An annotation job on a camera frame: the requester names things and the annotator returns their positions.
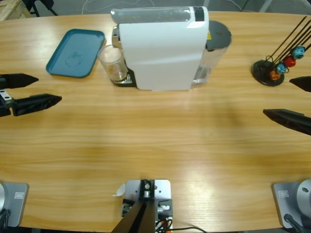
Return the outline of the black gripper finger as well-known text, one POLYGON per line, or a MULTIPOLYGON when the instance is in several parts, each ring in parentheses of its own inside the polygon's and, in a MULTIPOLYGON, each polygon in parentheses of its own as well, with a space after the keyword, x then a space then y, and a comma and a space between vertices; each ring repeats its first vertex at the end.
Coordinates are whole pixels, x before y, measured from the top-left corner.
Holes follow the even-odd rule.
POLYGON ((311 76, 303 76, 290 79, 290 83, 303 89, 306 92, 311 92, 311 76))
POLYGON ((287 109, 263 109, 272 121, 297 132, 311 134, 311 118, 287 109))

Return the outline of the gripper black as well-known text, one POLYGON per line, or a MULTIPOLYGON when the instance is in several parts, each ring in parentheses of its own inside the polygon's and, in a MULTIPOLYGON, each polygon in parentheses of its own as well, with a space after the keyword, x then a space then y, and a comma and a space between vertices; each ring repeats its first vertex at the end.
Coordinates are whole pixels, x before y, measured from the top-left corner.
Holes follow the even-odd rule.
POLYGON ((39 79, 24 73, 0 75, 0 116, 9 116, 11 108, 14 116, 26 115, 48 109, 62 100, 61 96, 40 94, 14 100, 4 89, 21 88, 37 82, 39 79))

